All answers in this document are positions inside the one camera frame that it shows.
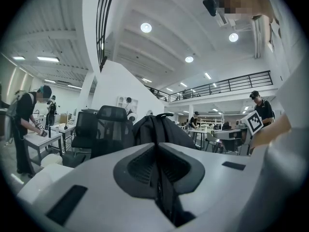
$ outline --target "backpack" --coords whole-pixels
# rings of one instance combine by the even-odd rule
[[[157,116],[145,116],[133,126],[135,145],[147,143],[172,143],[195,149],[192,138],[167,116],[169,113]]]
[[[21,91],[21,90],[19,90],[15,93],[15,97],[14,97],[10,107],[6,111],[6,114],[5,114],[5,121],[4,121],[4,139],[5,139],[5,142],[12,143],[12,141],[13,141],[13,126],[14,126],[14,120],[15,120],[15,117],[16,117],[17,104],[20,101],[20,99],[22,98],[22,96],[25,95],[25,94],[28,94],[31,97],[32,104],[34,103],[34,97],[33,97],[32,94],[26,93],[26,92]]]

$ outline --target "black backpack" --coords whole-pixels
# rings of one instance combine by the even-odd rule
[[[133,126],[135,145],[172,143],[195,149],[192,138],[167,116],[173,115],[166,113],[157,116],[145,116],[138,121]]]

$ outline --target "black mesh vent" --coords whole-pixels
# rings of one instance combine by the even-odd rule
[[[189,173],[191,167],[188,162],[167,150],[160,149],[158,154],[160,168],[172,184]]]
[[[155,149],[151,148],[134,158],[127,166],[130,175],[137,181],[150,185],[151,173],[155,164]]]

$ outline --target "black shirt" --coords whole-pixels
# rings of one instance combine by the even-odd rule
[[[260,106],[256,105],[254,109],[257,111],[257,113],[262,118],[262,120],[273,117],[272,108],[271,108],[269,101],[262,100],[261,105]]]
[[[34,106],[37,103],[36,92],[31,92],[33,95],[33,103],[30,95],[28,93],[24,94],[17,103],[16,108],[16,122],[18,130],[23,134],[27,134],[27,129],[20,124],[20,119],[24,119],[29,122],[31,114],[33,114]]]

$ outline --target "black pants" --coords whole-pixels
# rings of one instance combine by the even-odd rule
[[[17,160],[17,169],[23,173],[31,174],[30,162],[28,160],[28,155],[26,152],[24,140],[24,133],[18,130],[18,128],[13,128],[13,137],[16,148],[16,160]]]

